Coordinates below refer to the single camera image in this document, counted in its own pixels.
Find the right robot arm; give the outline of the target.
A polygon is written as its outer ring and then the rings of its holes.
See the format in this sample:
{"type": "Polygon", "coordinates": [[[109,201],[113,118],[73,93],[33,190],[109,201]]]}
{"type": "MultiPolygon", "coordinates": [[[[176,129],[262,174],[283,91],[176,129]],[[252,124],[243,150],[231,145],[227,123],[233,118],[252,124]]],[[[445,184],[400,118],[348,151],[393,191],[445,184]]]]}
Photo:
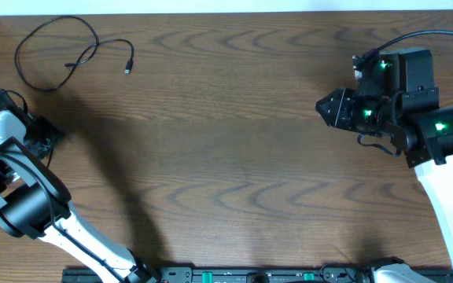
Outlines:
{"type": "Polygon", "coordinates": [[[424,48],[354,58],[357,89],[340,88],[317,101],[327,126],[388,137],[405,155],[436,213],[453,271],[453,106],[440,107],[433,57],[424,48]]]}

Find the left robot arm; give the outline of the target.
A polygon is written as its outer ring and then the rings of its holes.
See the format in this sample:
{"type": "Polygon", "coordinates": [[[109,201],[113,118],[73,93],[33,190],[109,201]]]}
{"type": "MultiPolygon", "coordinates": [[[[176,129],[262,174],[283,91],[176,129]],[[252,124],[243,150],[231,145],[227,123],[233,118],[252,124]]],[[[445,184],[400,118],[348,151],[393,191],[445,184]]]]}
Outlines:
{"type": "Polygon", "coordinates": [[[103,282],[160,282],[152,267],[77,212],[67,187],[42,161],[63,133],[18,106],[14,94],[0,89],[0,227],[64,250],[103,282]]]}

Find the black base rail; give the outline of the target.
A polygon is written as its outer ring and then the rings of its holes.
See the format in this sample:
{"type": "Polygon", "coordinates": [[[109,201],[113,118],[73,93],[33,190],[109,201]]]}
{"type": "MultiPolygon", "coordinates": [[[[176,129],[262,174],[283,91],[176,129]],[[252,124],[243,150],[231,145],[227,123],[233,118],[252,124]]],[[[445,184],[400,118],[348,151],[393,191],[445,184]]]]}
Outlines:
{"type": "MultiPolygon", "coordinates": [[[[160,273],[162,282],[170,283],[245,283],[251,282],[256,275],[265,275],[270,282],[353,282],[359,271],[355,268],[340,268],[327,266],[318,269],[198,269],[192,267],[162,267],[160,273]]],[[[453,282],[453,273],[449,270],[416,270],[423,277],[439,283],[453,282]]],[[[62,272],[62,283],[87,283],[102,282],[95,272],[88,269],[65,269],[62,272]]]]}

